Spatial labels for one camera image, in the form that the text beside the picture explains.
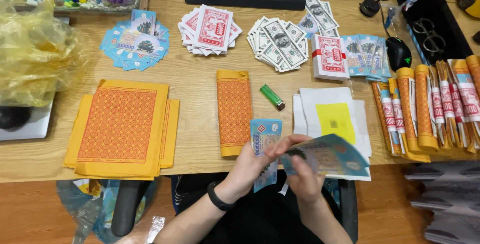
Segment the glasses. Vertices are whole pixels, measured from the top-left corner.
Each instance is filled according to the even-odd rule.
[[[441,54],[444,52],[445,46],[445,39],[439,36],[435,32],[435,25],[429,19],[419,19],[413,24],[413,31],[417,34],[426,35],[427,38],[423,40],[423,48],[430,52],[432,56],[435,55],[435,52]]]

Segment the yellow plastic bag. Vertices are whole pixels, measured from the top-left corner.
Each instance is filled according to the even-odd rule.
[[[89,63],[78,30],[53,17],[54,0],[27,13],[0,0],[0,105],[43,107],[75,84]]]

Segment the red circle pattern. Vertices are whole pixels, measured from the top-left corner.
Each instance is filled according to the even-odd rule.
[[[78,157],[145,162],[157,94],[104,88],[98,89],[93,96],[91,113],[87,119],[89,125],[84,132]]]
[[[253,118],[249,81],[220,81],[217,82],[217,91],[221,144],[247,142],[250,138],[250,119]]]

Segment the cable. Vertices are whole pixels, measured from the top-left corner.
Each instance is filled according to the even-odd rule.
[[[385,28],[385,18],[384,18],[384,14],[383,14],[382,5],[380,4],[380,2],[378,2],[378,5],[380,6],[381,21],[383,22],[383,23],[382,23],[382,27],[383,27],[383,29],[385,30],[388,38],[390,38],[391,36],[390,36],[390,34],[388,33],[387,28]]]

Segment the green lighter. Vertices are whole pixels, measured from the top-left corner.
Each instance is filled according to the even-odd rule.
[[[260,88],[260,92],[262,92],[279,111],[285,108],[285,102],[283,102],[283,100],[277,94],[275,94],[275,92],[273,92],[268,85],[263,85]]]

